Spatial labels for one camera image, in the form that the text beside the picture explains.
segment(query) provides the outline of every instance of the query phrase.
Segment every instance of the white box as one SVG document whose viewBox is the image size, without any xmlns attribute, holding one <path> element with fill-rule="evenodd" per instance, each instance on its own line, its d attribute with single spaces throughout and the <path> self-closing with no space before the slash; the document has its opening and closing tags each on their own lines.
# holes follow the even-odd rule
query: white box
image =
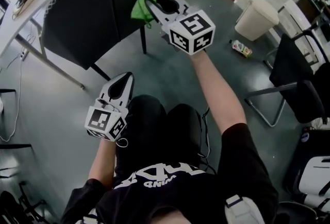
<svg viewBox="0 0 330 224">
<path fill-rule="evenodd" d="M 89 107 L 85 128 L 90 136 L 114 142 L 126 126 L 120 112 Z"/>
<path fill-rule="evenodd" d="M 193 55 L 213 43 L 216 26 L 203 10 L 169 24 L 170 43 Z"/>
</svg>

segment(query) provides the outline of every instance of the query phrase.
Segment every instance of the trash can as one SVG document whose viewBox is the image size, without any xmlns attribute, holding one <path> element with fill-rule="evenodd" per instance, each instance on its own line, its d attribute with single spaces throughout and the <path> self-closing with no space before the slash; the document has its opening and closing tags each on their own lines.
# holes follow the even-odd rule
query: trash can
<svg viewBox="0 0 330 224">
<path fill-rule="evenodd" d="M 254 41 L 279 23 L 278 12 L 265 0 L 250 0 L 235 26 L 236 32 Z"/>
</svg>

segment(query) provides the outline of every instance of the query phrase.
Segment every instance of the chair backrest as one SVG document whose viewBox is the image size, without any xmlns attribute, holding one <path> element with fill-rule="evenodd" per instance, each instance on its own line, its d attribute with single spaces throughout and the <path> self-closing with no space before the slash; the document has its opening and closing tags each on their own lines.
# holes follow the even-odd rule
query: chair backrest
<svg viewBox="0 0 330 224">
<path fill-rule="evenodd" d="M 88 69 L 144 25 L 130 18 L 136 0 L 53 0 L 44 18 L 43 45 Z"/>
<path fill-rule="evenodd" d="M 329 117 L 329 104 L 325 97 L 326 92 L 330 92 L 327 89 L 329 86 L 326 84 L 326 75 L 328 75 L 326 70 L 329 68 L 329 62 L 323 64 L 314 74 L 309 63 L 296 46 L 295 40 L 296 38 L 291 39 L 286 34 L 282 36 L 269 79 L 275 87 L 293 82 L 298 83 L 296 89 L 281 91 L 281 94 L 300 123 L 310 122 L 321 115 L 311 92 L 301 83 L 303 80 L 311 81 L 321 98 L 325 113 Z"/>
</svg>

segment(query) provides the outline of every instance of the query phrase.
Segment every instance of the person's leg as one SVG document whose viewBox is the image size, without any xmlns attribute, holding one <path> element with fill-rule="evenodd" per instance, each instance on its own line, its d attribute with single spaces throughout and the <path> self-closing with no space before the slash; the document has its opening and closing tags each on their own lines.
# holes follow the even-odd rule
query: person's leg
<svg viewBox="0 0 330 224">
<path fill-rule="evenodd" d="M 133 172 L 158 163 L 158 150 L 162 148 L 163 128 L 166 112 L 155 97 L 140 95 L 129 103 L 126 117 L 127 127 L 122 138 L 128 146 L 117 146 L 116 184 L 127 179 Z"/>
<path fill-rule="evenodd" d="M 179 104 L 167 116 L 167 161 L 184 162 L 198 167 L 201 161 L 201 117 L 187 104 Z"/>
</svg>

